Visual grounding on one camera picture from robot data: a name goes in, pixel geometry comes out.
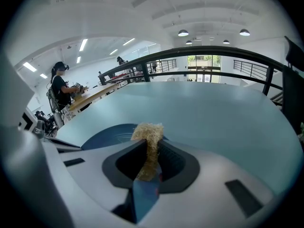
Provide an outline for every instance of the tree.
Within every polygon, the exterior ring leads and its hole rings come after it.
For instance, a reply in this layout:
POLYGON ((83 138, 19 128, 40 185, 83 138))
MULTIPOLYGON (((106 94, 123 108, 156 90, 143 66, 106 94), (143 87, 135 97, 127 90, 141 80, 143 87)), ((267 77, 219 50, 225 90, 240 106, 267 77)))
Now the tree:
POLYGON ((205 55, 204 56, 204 61, 209 61, 211 60, 212 56, 211 55, 205 55))
POLYGON ((213 62, 216 64, 220 64, 220 56, 219 55, 214 55, 213 56, 213 62))
POLYGON ((188 60, 188 65, 191 65, 191 62, 195 60, 195 56, 188 56, 187 60, 188 60))

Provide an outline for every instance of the black slot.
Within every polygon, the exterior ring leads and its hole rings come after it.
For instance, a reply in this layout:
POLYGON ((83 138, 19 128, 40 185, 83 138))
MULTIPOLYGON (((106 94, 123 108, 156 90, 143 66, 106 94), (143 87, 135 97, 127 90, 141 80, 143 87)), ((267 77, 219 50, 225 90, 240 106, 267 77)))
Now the black slot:
POLYGON ((131 189, 146 159, 147 141, 140 140, 108 156, 102 164, 102 170, 114 186, 131 189))
POLYGON ((63 163, 66 165, 66 167, 68 167, 68 166, 80 164, 82 162, 85 162, 85 160, 83 160, 81 158, 77 158, 77 159, 73 159, 73 160, 69 160, 69 161, 64 161, 63 163))
POLYGON ((225 185, 242 209, 246 218, 263 207, 257 198, 239 180, 225 182, 225 185))

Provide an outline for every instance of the table surface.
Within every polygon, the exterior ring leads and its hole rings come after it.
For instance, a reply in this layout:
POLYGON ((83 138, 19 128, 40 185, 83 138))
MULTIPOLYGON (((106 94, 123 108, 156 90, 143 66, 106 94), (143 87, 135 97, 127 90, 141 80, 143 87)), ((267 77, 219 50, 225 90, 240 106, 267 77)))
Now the table surface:
POLYGON ((99 94, 102 91, 107 91, 110 88, 116 86, 116 84, 108 84, 108 85, 102 85, 102 86, 97 86, 95 88, 89 89, 88 91, 84 92, 81 95, 81 98, 77 101, 74 101, 71 106, 70 106, 70 110, 74 110, 79 104, 82 104, 83 102, 91 102, 93 100, 93 97, 96 94, 99 94))
POLYGON ((162 123, 171 141, 212 151, 257 176, 275 194, 288 189, 303 164, 290 123, 261 92, 202 82, 129 84, 64 125, 57 138, 81 146, 118 124, 162 123))

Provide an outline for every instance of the chair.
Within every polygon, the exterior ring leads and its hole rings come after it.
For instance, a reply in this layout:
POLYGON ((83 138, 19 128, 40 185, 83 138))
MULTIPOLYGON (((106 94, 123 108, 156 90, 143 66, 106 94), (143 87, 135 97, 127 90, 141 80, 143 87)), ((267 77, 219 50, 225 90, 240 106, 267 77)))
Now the chair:
POLYGON ((283 67, 283 104, 282 112, 297 134, 301 133, 300 125, 304 123, 304 78, 296 73, 292 66, 304 70, 304 52, 290 39, 286 56, 291 67, 283 67))
POLYGON ((54 119, 55 119, 55 123, 56 125, 58 126, 58 129, 61 128, 64 123, 61 119, 61 116, 60 116, 60 110, 59 110, 59 105, 57 103, 57 100, 55 98, 55 94, 53 92, 53 89, 52 87, 49 88, 49 90, 47 91, 47 98, 48 98, 48 102, 49 102, 49 105, 51 107, 51 111, 53 113, 53 116, 54 116, 54 119))

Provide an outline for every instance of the black railing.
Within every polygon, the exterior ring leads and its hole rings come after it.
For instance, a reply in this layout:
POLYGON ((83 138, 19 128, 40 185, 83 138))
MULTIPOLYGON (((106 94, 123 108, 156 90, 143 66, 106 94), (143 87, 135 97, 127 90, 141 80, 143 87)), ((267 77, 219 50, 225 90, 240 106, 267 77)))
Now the black railing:
POLYGON ((265 95, 268 94, 269 88, 274 87, 277 89, 283 89, 281 86, 272 84, 272 76, 274 73, 274 70, 282 71, 283 70, 283 64, 268 58, 266 56, 263 56, 261 54, 242 50, 239 48, 234 47, 220 47, 220 46, 199 46, 199 47, 182 47, 182 48, 174 48, 170 50, 165 50, 161 52, 157 52, 154 54, 150 54, 138 59, 135 59, 133 61, 130 61, 128 63, 125 63, 123 65, 120 65, 118 67, 115 67, 113 69, 108 70, 107 72, 99 75, 99 79, 102 85, 106 85, 108 83, 115 83, 121 81, 121 79, 110 79, 108 81, 105 81, 105 76, 114 74, 116 72, 130 69, 133 70, 134 68, 139 69, 142 72, 142 75, 135 75, 129 78, 129 82, 131 79, 138 80, 139 78, 143 78, 145 82, 150 82, 150 77, 156 77, 156 76, 162 76, 162 75, 187 75, 187 74, 204 74, 202 71, 176 71, 176 72, 162 72, 162 73, 153 73, 149 74, 147 64, 153 61, 157 61, 160 59, 166 59, 166 58, 172 58, 172 57, 181 57, 181 56, 192 56, 192 55, 219 55, 219 56, 228 56, 228 57, 238 57, 245 60, 254 61, 263 65, 266 65, 267 71, 266 71, 266 79, 262 80, 259 78, 254 78, 250 76, 244 76, 239 74, 232 74, 232 73, 224 73, 224 72, 213 72, 208 71, 206 74, 208 75, 219 75, 219 76, 228 76, 228 77, 235 77, 235 78, 242 78, 251 80, 254 82, 258 82, 261 84, 264 84, 263 93, 265 95))
POLYGON ((175 67, 176 67, 176 59, 157 60, 147 63, 149 74, 167 72, 170 71, 170 69, 171 70, 174 69, 175 67))
POLYGON ((242 73, 248 74, 250 77, 253 78, 265 78, 267 74, 268 67, 249 63, 245 61, 233 60, 233 69, 239 70, 242 73))

